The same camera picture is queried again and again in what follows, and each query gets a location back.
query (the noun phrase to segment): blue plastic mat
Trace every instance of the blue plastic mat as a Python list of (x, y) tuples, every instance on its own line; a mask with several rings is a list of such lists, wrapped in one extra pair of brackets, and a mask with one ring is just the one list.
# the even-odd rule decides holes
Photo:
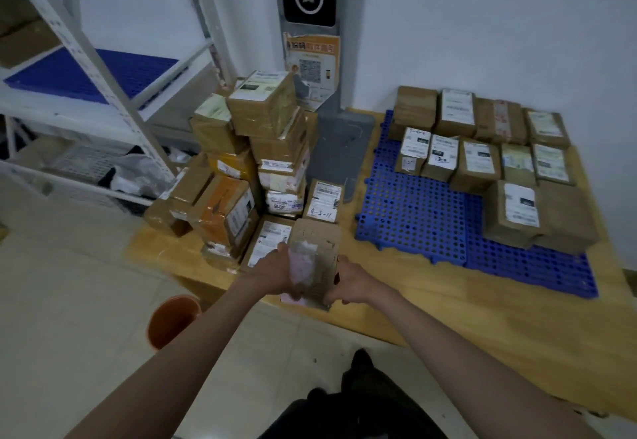
[(432, 263), (462, 266), (467, 260), (464, 194), (450, 191), (444, 182), (394, 172), (401, 143), (387, 140), (391, 117), (388, 111), (355, 237), (378, 249), (396, 248)]
[[(130, 99), (177, 63), (175, 59), (164, 57), (113, 50), (97, 51)], [(107, 103), (66, 48), (56, 50), (4, 81), (14, 89)]]
[(482, 198), (466, 195), (467, 268), (582, 298), (599, 296), (586, 255), (513, 248), (482, 238)]
[(540, 247), (521, 250), (486, 240), (482, 238), (480, 196), (456, 193), (446, 183), (395, 172), (401, 143), (387, 139), (392, 117), (388, 110), (371, 175), (365, 181), (368, 186), (358, 215), (357, 240), (582, 298), (599, 296), (585, 255)]

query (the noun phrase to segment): black pants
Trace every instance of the black pants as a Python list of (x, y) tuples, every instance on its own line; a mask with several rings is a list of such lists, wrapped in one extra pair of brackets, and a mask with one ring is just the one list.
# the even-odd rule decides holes
[(343, 374), (341, 392), (310, 394), (282, 413), (260, 439), (446, 436), (410, 396), (373, 366)]

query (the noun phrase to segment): black shoe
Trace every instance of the black shoe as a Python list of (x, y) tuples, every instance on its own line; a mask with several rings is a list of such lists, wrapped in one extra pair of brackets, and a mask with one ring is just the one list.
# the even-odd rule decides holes
[(373, 366), (374, 363), (371, 361), (370, 355), (365, 351), (364, 348), (359, 348), (358, 350), (356, 350), (354, 358), (352, 359), (352, 368)]
[(324, 397), (327, 395), (325, 389), (321, 387), (314, 387), (310, 392), (308, 392), (308, 400), (316, 400), (319, 397)]

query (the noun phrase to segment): person's right hand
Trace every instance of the person's right hand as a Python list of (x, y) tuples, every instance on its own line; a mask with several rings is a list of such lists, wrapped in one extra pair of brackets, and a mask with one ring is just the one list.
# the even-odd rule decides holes
[(326, 305), (331, 305), (336, 300), (342, 300), (345, 305), (350, 302), (369, 303), (374, 293), (386, 287), (345, 255), (338, 256), (334, 284), (335, 286), (323, 298)]

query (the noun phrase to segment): wooden tabletop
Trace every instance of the wooden tabletop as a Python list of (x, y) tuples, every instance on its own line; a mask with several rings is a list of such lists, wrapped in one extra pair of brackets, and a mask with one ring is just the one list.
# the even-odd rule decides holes
[[(380, 123), (383, 115), (375, 114)], [(372, 134), (361, 176), (370, 175), (380, 127)], [(577, 150), (568, 154), (578, 185), (590, 195)], [(354, 199), (343, 206), (340, 252), (397, 288), (412, 303), (518, 371), (547, 393), (637, 420), (637, 312), (608, 233), (593, 202), (601, 242), (589, 263), (600, 291), (586, 300), (525, 285), (395, 249), (378, 251), (354, 239), (354, 216), (365, 194), (359, 178)], [(199, 255), (194, 234), (176, 239), (142, 226), (126, 256), (165, 272), (227, 289), (234, 275), (211, 268)], [(365, 305), (335, 303), (329, 312), (281, 304), (300, 314), (394, 344), (404, 339), (386, 318)]]

